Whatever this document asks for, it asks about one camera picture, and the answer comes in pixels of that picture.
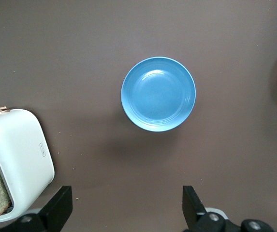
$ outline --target gray countertop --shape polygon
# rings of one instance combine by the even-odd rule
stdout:
[[[135,126],[120,101],[137,62],[178,60],[197,100],[179,127]],[[186,228],[182,186],[232,222],[277,231],[277,1],[0,1],[0,106],[39,119],[73,188],[63,232]]]

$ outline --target plate rim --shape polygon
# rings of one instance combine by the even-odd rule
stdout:
[[[191,106],[191,108],[190,108],[189,113],[187,114],[187,116],[186,116],[180,123],[176,123],[176,125],[174,125],[173,127],[168,128],[168,129],[164,129],[164,130],[163,130],[163,127],[164,127],[166,124],[163,124],[163,125],[150,124],[150,123],[146,123],[146,122],[144,122],[144,121],[140,121],[138,118],[137,118],[137,121],[139,121],[140,123],[134,122],[134,121],[132,120],[132,118],[129,116],[127,110],[126,110],[125,107],[124,107],[124,101],[123,101],[123,97],[122,97],[122,95],[123,95],[122,93],[123,93],[123,91],[124,91],[125,82],[126,82],[128,76],[129,76],[129,74],[132,72],[132,70],[133,70],[134,68],[136,68],[138,65],[140,65],[141,63],[143,63],[143,62],[146,62],[146,61],[148,61],[148,60],[150,60],[150,59],[158,59],[158,58],[170,60],[170,61],[172,61],[172,62],[177,63],[178,65],[180,65],[181,68],[183,68],[183,69],[188,73],[188,75],[190,76],[190,81],[191,81],[191,83],[193,84],[193,90],[194,90],[194,94],[193,94],[193,104],[192,104],[192,106]],[[125,78],[124,78],[124,80],[123,80],[123,83],[122,83],[122,87],[121,87],[121,105],[122,105],[122,108],[123,108],[125,114],[127,115],[127,117],[130,119],[130,121],[131,121],[133,124],[135,124],[136,126],[142,128],[142,129],[144,129],[144,130],[146,130],[146,131],[162,132],[162,131],[169,131],[169,130],[171,130],[171,129],[174,129],[174,128],[178,127],[179,125],[181,125],[181,124],[189,117],[189,115],[190,115],[191,112],[193,111],[193,108],[194,108],[194,106],[195,106],[195,102],[196,102],[196,85],[195,85],[195,82],[194,82],[194,79],[193,79],[191,73],[189,72],[189,70],[188,70],[182,63],[180,63],[179,61],[177,61],[177,60],[175,60],[175,59],[169,58],[169,57],[162,57],[162,56],[150,57],[150,58],[146,58],[146,59],[141,60],[140,62],[136,63],[136,64],[128,71],[128,73],[126,74],[126,76],[125,76]]]

